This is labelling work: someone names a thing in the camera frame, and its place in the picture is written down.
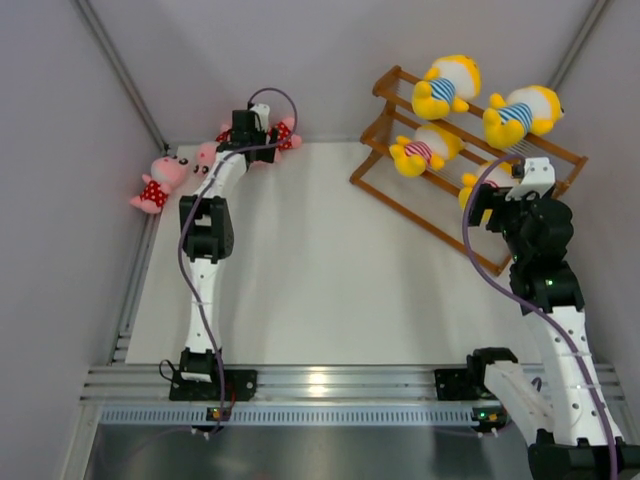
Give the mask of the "pink plush red dotted dress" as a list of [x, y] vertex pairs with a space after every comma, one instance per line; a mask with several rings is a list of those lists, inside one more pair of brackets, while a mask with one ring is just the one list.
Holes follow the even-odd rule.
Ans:
[[[294, 132], [295, 126], [296, 120], [293, 116], [284, 117], [278, 123], [271, 126], [271, 129], [275, 129], [277, 131], [275, 142], [279, 143], [274, 153], [275, 162], [279, 162], [281, 160], [284, 152], [297, 149], [302, 145], [302, 137]], [[222, 124], [215, 141], [218, 144], [221, 144], [224, 141], [228, 141], [230, 139], [230, 135], [231, 125]]]

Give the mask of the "yellow plush red stripes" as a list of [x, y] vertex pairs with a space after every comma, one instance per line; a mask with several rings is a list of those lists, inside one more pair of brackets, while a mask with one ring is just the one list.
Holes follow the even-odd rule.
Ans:
[[466, 143], [444, 128], [429, 123], [412, 137], [397, 136], [389, 146], [396, 170], [406, 177], [422, 175], [428, 168], [441, 170], [466, 147]]
[[[464, 173], [462, 175], [462, 188], [458, 194], [458, 202], [461, 209], [466, 207], [473, 187], [479, 183], [481, 175], [490, 166], [491, 162], [486, 162], [479, 166], [475, 173]], [[501, 163], [483, 181], [483, 184], [494, 188], [512, 188], [518, 183], [519, 181], [512, 176], [512, 168], [509, 163]]]

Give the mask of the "yellow plush blue stripes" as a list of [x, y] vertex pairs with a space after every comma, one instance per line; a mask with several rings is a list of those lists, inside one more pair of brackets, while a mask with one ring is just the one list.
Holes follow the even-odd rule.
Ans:
[[493, 148], [504, 150], [528, 134], [546, 135], [563, 117], [561, 100], [550, 88], [530, 85], [506, 97], [493, 93], [482, 116], [485, 141]]
[[439, 120], [451, 113], [465, 113], [482, 90], [480, 67], [470, 56], [455, 54], [436, 59], [414, 85], [411, 106], [425, 120]]

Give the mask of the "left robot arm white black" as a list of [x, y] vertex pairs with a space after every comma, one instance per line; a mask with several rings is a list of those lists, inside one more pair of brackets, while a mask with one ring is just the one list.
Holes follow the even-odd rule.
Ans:
[[220, 295], [225, 261], [234, 249], [228, 197], [256, 161], [274, 161], [278, 134], [269, 127], [270, 107], [250, 104], [232, 112], [232, 123], [212, 148], [200, 186], [179, 201], [179, 268], [191, 292], [190, 323], [181, 352], [178, 379], [204, 399], [219, 397], [226, 386], [221, 358]]

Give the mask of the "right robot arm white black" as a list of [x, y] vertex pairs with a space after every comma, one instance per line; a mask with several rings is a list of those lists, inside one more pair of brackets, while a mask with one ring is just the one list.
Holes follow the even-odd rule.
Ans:
[[639, 448], [628, 443], [606, 405], [586, 335], [585, 302], [565, 259], [574, 229], [571, 209], [546, 193], [513, 199], [506, 187], [476, 185], [463, 227], [484, 224], [512, 254], [510, 286], [544, 367], [542, 394], [517, 359], [504, 354], [466, 373], [475, 395], [492, 394], [527, 445], [535, 479], [636, 479]]

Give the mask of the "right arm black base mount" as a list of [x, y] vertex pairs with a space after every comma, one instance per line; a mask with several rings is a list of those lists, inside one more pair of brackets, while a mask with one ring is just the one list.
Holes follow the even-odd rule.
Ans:
[[439, 401], [495, 400], [496, 397], [465, 368], [441, 368], [434, 371]]

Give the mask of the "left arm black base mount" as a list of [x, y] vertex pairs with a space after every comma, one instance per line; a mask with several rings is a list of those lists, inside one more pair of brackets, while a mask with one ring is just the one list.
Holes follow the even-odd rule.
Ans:
[[187, 373], [175, 371], [171, 379], [169, 399], [180, 402], [220, 400], [224, 393], [226, 401], [233, 399], [244, 402], [251, 400], [257, 390], [258, 372], [254, 369], [226, 368], [225, 387], [221, 390], [218, 373]]

